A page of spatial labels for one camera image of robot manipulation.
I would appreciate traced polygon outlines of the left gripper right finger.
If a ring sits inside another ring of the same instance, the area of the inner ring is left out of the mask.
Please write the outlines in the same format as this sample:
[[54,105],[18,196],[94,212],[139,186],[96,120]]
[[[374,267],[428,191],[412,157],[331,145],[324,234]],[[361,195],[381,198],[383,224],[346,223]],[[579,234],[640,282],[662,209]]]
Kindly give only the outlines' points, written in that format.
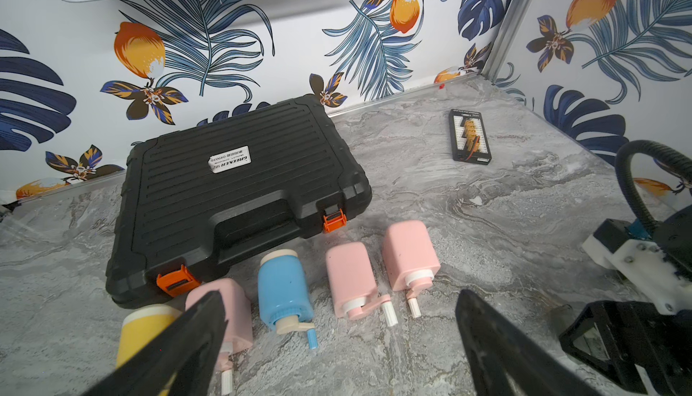
[[474,291],[460,291],[455,317],[477,395],[596,395]]

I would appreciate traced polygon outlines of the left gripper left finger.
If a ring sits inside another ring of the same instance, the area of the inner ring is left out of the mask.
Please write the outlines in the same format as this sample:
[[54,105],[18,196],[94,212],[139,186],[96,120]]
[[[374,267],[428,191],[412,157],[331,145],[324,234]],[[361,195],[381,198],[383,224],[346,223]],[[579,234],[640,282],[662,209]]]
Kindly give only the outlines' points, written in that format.
[[132,359],[86,395],[206,395],[227,321],[219,291],[210,291]]

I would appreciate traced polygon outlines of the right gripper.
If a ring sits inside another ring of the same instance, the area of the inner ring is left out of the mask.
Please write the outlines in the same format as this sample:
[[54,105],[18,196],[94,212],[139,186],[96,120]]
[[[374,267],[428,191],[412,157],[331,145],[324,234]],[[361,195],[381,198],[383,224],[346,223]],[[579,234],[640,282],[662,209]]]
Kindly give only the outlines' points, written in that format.
[[627,392],[644,393],[637,368],[661,395],[691,394],[691,311],[650,303],[592,302],[559,336],[565,354]]

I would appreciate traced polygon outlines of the yellow pencil sharpener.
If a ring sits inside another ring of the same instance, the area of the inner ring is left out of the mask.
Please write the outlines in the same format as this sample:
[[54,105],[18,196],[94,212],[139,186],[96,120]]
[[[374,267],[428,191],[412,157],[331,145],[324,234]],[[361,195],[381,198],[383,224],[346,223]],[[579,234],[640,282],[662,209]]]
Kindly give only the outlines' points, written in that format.
[[127,363],[181,314],[165,304],[145,306],[130,313],[122,323],[115,367]]

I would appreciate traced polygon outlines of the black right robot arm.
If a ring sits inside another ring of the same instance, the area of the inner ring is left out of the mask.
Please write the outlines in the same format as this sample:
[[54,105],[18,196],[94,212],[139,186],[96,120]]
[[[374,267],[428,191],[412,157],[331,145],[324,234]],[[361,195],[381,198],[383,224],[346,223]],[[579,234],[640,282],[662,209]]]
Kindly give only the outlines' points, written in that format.
[[632,160],[650,156],[691,189],[691,160],[647,140],[622,146],[616,178],[635,215],[633,222],[607,219],[582,245],[591,260],[615,270],[646,298],[644,302],[600,300],[582,309],[559,336],[565,354],[627,392],[691,393],[691,208],[657,221],[638,190],[662,197],[675,192],[659,181],[635,178]]

